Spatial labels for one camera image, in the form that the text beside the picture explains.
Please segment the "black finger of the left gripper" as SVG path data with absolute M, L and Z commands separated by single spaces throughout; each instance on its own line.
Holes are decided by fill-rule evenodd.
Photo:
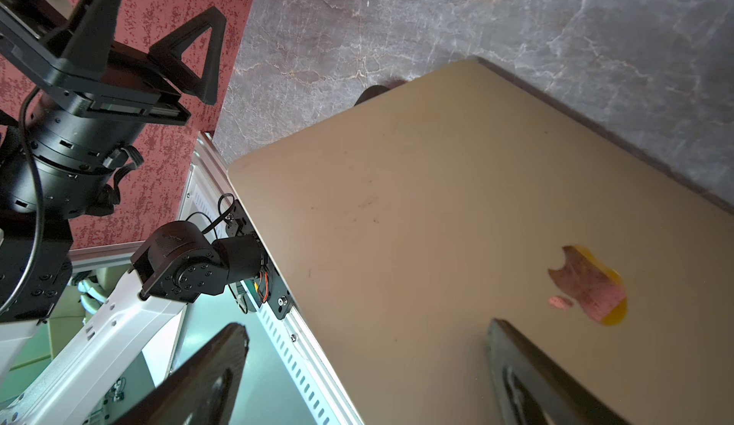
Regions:
M 148 58 L 179 91 L 213 106 L 226 29 L 225 15 L 212 6 L 150 46 Z

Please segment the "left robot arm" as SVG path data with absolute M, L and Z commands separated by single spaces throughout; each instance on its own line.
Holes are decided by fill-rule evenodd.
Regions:
M 183 126 L 185 94 L 218 96 L 227 21 L 195 16 L 141 52 L 115 39 L 122 0 L 1 0 L 1 53 L 34 84 L 3 114 L 1 371 L 49 321 L 67 285 L 97 298 L 92 318 L 1 410 L 5 424 L 82 424 L 156 334 L 203 295 L 263 272 L 268 254 L 238 202 L 225 239 L 186 220 L 145 241 L 75 250 L 71 221 L 102 218 L 143 166 L 148 124 Z

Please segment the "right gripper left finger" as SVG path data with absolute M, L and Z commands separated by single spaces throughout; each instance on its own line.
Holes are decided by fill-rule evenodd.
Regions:
M 118 424 L 228 424 L 249 342 L 243 325 L 225 326 Z

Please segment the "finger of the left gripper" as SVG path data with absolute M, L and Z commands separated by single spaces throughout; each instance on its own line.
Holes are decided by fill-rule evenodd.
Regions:
M 122 0 L 80 0 L 71 17 L 41 39 L 52 65 L 72 75 L 104 73 Z

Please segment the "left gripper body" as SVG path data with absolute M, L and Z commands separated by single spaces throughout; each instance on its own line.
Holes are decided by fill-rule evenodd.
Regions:
M 190 112 L 182 94 L 132 47 L 112 42 L 99 72 L 75 67 L 43 45 L 42 25 L 19 5 L 1 2 L 1 55 L 61 109 L 74 116 L 183 126 Z

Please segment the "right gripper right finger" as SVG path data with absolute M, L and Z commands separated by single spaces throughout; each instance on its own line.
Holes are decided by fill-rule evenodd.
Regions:
M 489 325 L 489 367 L 505 424 L 625 424 L 504 319 Z

